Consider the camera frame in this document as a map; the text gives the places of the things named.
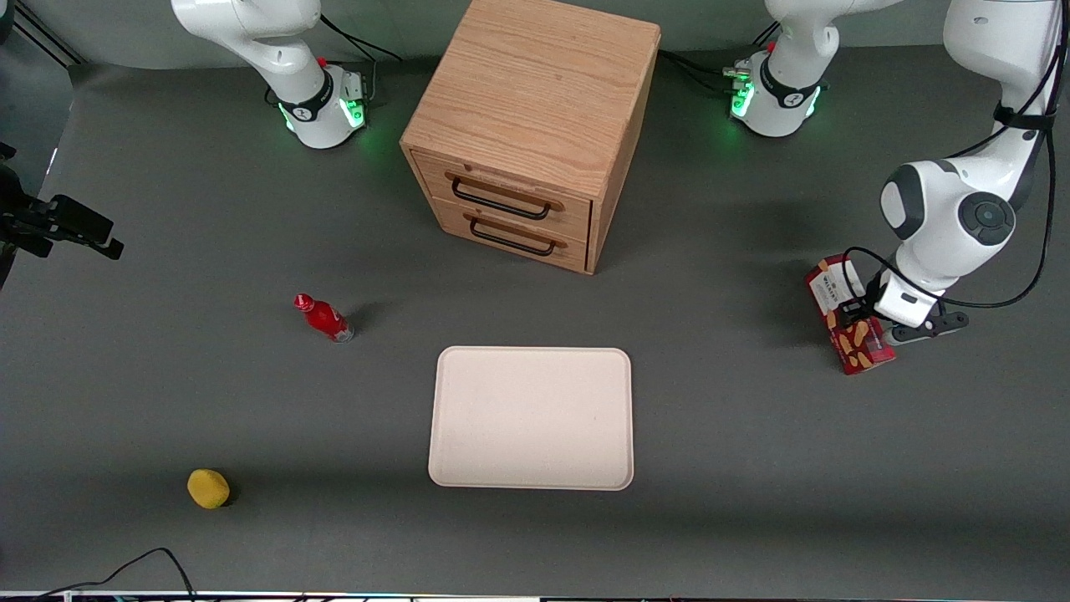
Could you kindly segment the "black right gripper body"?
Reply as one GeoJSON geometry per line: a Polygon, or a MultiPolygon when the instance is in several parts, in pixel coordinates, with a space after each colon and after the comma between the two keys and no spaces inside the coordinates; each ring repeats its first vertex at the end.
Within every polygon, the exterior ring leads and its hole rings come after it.
{"type": "Polygon", "coordinates": [[[29,221],[32,210],[41,205],[39,198],[22,189],[22,180],[5,161],[16,150],[1,142],[1,289],[4,289],[19,250],[35,257],[51,252],[51,241],[29,221]]]}

